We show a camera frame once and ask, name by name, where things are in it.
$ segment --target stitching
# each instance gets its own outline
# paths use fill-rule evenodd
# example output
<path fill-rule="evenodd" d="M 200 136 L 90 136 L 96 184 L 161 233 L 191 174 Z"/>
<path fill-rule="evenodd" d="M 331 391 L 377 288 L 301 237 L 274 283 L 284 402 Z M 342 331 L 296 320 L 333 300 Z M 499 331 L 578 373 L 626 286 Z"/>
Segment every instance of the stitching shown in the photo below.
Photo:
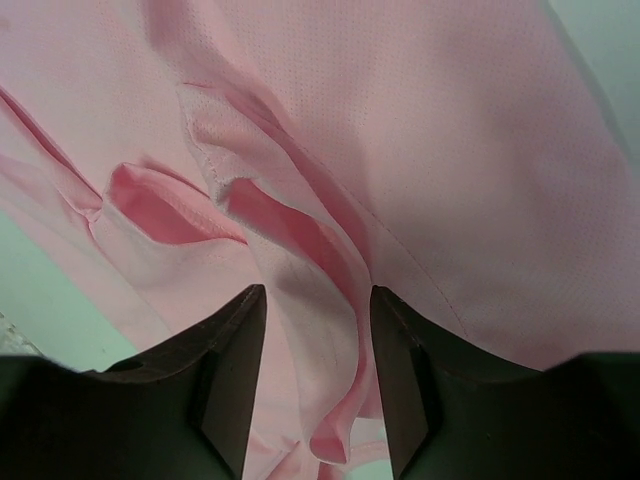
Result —
<path fill-rule="evenodd" d="M 407 255 L 409 255 L 409 257 L 411 258 L 411 260 L 413 260 L 413 262 L 418 266 L 418 268 L 420 269 L 420 271 L 422 271 L 422 273 L 425 274 L 425 276 L 429 279 L 429 281 L 431 282 L 431 284 L 435 287 L 436 291 L 440 294 L 440 296 L 442 297 L 442 299 L 445 301 L 445 303 L 447 304 L 447 306 L 449 307 L 449 309 L 451 310 L 451 313 L 453 313 L 453 316 L 456 318 L 458 325 L 460 326 L 460 328 L 462 329 L 462 333 L 464 334 L 465 338 L 469 338 L 469 334 L 467 333 L 467 329 L 464 326 L 464 323 L 462 321 L 462 318 L 460 317 L 460 315 L 458 315 L 458 312 L 456 312 L 455 308 L 453 307 L 451 301 L 449 300 L 449 298 L 445 295 L 444 291 L 442 290 L 442 288 L 440 288 L 440 286 L 436 283 L 436 281 L 434 280 L 434 278 L 431 276 L 431 274 L 427 271 L 427 269 L 420 263 L 418 262 L 418 260 L 411 254 L 411 252 L 409 251 L 409 249 L 398 239 L 398 237 L 396 237 L 391 230 L 389 230 L 383 223 L 382 221 L 373 213 L 371 212 L 358 198 L 356 198 L 356 196 L 353 194 L 353 192 L 351 192 L 351 190 L 349 190 L 345 185 L 343 185 L 343 183 L 338 180 L 335 175 L 333 174 L 333 172 L 327 168 L 327 166 L 322 162 L 322 160 L 320 160 L 319 158 L 317 158 L 315 155 L 311 154 L 311 152 L 309 152 L 306 148 L 299 146 L 294 140 L 293 138 L 291 138 L 291 136 L 285 132 L 284 130 L 282 130 L 282 132 L 289 138 L 289 140 L 296 145 L 303 153 L 305 153 L 309 159 L 313 159 L 315 161 L 317 161 L 317 163 L 319 163 L 322 168 L 324 168 L 324 170 L 331 176 L 331 178 L 336 182 L 337 185 L 339 185 L 345 193 L 347 193 L 349 195 L 349 197 L 354 200 L 358 205 L 360 205 L 360 207 L 366 212 L 368 213 L 375 221 L 376 224 L 380 227 L 382 227 L 390 236 L 393 240 L 395 240 L 395 242 L 407 253 Z"/>
<path fill-rule="evenodd" d="M 200 148 L 200 146 L 198 145 L 198 143 L 195 141 L 195 139 L 193 138 L 193 135 L 191 133 L 191 130 L 189 129 L 189 125 L 188 125 L 188 119 L 186 119 L 186 115 L 185 115 L 185 130 L 187 131 L 187 134 L 189 135 L 189 139 L 191 140 L 191 143 L 194 145 L 194 147 L 200 152 L 200 154 L 202 156 L 204 156 L 204 161 L 207 163 L 207 166 L 209 167 L 209 171 L 211 172 L 211 174 L 214 177 L 214 180 L 216 181 L 216 183 L 221 184 L 221 182 L 218 179 L 218 176 L 215 172 L 215 168 L 214 166 L 211 164 L 210 160 L 209 160 L 209 156 L 204 152 L 204 150 L 202 148 Z M 442 299 L 445 301 L 445 303 L 447 304 L 447 306 L 449 307 L 449 310 L 451 310 L 451 313 L 453 314 L 453 316 L 455 317 L 456 321 L 458 322 L 458 325 L 460 326 L 460 329 L 462 330 L 463 335 L 465 336 L 465 338 L 469 338 L 469 334 L 467 333 L 467 329 L 464 326 L 464 323 L 462 321 L 462 318 L 460 317 L 460 315 L 458 315 L 458 312 L 456 311 L 456 309 L 453 307 L 451 301 L 449 300 L 449 298 L 445 295 L 444 291 L 442 290 L 442 288 L 440 288 L 440 286 L 435 282 L 434 278 L 431 276 L 431 274 L 427 271 L 427 269 L 420 263 L 418 262 L 418 260 L 411 254 L 411 252 L 409 251 L 409 249 L 407 249 L 407 247 L 382 223 L 382 221 L 373 213 L 371 212 L 358 198 L 356 198 L 356 196 L 353 194 L 353 192 L 351 192 L 351 190 L 349 190 L 340 180 L 338 180 L 335 175 L 333 174 L 333 172 L 331 171 L 331 169 L 327 168 L 327 166 L 324 164 L 324 162 L 322 162 L 322 160 L 320 160 L 319 158 L 317 158 L 315 155 L 313 155 L 311 152 L 309 152 L 309 150 L 303 146 L 300 146 L 298 144 L 298 142 L 296 142 L 291 135 L 289 135 L 289 133 L 283 128 L 283 127 L 275 127 L 278 131 L 282 132 L 283 135 L 286 136 L 286 138 L 294 145 L 296 146 L 298 149 L 300 149 L 300 151 L 302 153 L 304 153 L 310 160 L 313 160 L 315 162 L 317 162 L 319 165 L 322 166 L 322 168 L 325 170 L 325 172 L 327 172 L 329 174 L 329 176 L 331 177 L 331 179 L 336 182 L 336 184 L 338 186 L 341 187 L 341 189 L 349 195 L 349 198 L 351 198 L 353 201 L 355 201 L 358 205 L 360 205 L 360 207 L 366 212 L 368 213 L 371 218 L 373 218 L 376 222 L 376 224 L 379 227 L 382 227 L 382 229 L 384 229 L 390 236 L 391 238 L 407 253 L 407 255 L 409 255 L 409 258 L 411 258 L 411 260 L 413 260 L 413 262 L 417 265 L 417 267 L 420 269 L 420 271 L 422 271 L 422 273 L 424 273 L 424 275 L 427 277 L 427 279 L 429 279 L 429 281 L 431 282 L 431 284 L 435 287 L 436 291 L 440 294 L 440 296 L 442 297 Z M 296 170 L 298 170 L 298 168 L 295 166 L 295 163 L 291 162 L 294 166 L 294 168 Z M 309 183 L 309 181 L 300 173 L 300 176 L 302 176 L 302 178 L 307 182 L 307 184 Z"/>

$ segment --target pink shirt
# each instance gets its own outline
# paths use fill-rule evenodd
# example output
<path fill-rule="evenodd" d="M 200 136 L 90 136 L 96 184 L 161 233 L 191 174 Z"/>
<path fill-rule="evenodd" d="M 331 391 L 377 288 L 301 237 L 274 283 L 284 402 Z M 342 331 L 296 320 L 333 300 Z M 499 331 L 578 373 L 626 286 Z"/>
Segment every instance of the pink shirt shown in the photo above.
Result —
<path fill-rule="evenodd" d="M 267 285 L 250 480 L 386 454 L 372 284 L 531 367 L 640 345 L 637 190 L 537 1 L 12 2 L 0 96 L 3 211 L 138 348 Z"/>

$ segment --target black plastic part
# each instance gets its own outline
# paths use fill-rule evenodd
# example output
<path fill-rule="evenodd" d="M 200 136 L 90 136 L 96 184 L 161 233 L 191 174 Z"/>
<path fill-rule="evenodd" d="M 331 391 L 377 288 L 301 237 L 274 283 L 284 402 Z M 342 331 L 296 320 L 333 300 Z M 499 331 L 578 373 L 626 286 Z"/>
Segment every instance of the black plastic part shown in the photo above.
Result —
<path fill-rule="evenodd" d="M 537 372 L 383 287 L 371 324 L 396 479 L 640 478 L 640 355 L 587 354 Z"/>
<path fill-rule="evenodd" d="M 0 358 L 0 478 L 241 478 L 265 319 L 254 285 L 104 373 Z"/>

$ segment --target pink garment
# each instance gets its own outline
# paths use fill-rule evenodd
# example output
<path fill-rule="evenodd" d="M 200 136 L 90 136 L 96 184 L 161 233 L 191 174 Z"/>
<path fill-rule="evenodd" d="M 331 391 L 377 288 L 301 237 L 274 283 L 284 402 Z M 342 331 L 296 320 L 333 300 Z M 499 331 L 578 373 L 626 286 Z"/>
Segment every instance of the pink garment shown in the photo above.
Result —
<path fill-rule="evenodd" d="M 372 284 L 531 367 L 640 345 L 636 188 L 537 1 L 11 2 L 0 89 L 3 211 L 138 348 L 267 285 L 248 479 L 385 455 Z"/>

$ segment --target pink fabric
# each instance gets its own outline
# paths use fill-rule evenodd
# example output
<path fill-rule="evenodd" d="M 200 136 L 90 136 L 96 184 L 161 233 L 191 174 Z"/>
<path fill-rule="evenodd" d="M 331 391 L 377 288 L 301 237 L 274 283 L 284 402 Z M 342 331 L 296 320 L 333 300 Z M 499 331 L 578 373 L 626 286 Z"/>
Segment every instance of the pink fabric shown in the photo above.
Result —
<path fill-rule="evenodd" d="M 147 348 L 267 285 L 246 478 L 385 454 L 351 432 L 372 284 L 532 367 L 640 345 L 636 188 L 538 2 L 0 16 L 2 209 L 113 325 Z"/>

